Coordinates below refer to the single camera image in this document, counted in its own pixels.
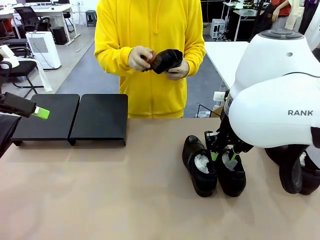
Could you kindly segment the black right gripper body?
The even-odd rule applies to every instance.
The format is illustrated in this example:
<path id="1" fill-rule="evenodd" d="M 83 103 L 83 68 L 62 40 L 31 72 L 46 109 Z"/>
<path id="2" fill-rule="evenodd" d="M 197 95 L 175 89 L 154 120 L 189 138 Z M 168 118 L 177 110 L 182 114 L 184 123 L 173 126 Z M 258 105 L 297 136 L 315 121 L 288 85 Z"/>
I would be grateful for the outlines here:
<path id="1" fill-rule="evenodd" d="M 222 113 L 220 115 L 220 126 L 217 130 L 216 145 L 218 150 L 224 149 L 227 145 L 237 145 L 240 143 L 240 138 L 233 131 L 229 117 Z"/>

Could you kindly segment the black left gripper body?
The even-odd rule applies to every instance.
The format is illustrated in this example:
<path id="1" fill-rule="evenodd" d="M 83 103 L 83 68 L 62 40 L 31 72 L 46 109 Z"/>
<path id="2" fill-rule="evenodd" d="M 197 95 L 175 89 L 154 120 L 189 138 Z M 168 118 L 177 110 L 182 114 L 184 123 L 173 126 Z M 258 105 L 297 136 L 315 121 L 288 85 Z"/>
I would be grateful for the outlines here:
<path id="1" fill-rule="evenodd" d="M 29 118 L 36 110 L 36 103 L 6 92 L 0 94 L 0 112 L 6 114 L 16 114 L 21 117 Z"/>

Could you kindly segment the person's left hand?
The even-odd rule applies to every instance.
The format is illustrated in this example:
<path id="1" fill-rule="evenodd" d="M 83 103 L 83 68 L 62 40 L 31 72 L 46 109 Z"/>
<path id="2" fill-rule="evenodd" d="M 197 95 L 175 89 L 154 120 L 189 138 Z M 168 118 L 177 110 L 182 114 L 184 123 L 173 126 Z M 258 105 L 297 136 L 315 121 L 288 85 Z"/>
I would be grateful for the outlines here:
<path id="1" fill-rule="evenodd" d="M 188 75 L 189 70 L 190 70 L 189 64 L 183 58 L 180 66 L 168 69 L 164 73 L 168 79 L 177 81 L 177 80 L 185 78 Z"/>

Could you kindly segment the person's right hand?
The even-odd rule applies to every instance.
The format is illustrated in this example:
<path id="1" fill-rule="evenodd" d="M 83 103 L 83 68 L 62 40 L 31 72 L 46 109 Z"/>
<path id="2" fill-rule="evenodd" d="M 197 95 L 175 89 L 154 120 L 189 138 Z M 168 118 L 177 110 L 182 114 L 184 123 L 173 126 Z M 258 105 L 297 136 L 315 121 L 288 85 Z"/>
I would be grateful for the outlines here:
<path id="1" fill-rule="evenodd" d="M 153 51 L 144 46 L 134 47 L 128 56 L 128 65 L 135 71 L 144 72 L 150 69 L 150 60 L 153 59 Z"/>

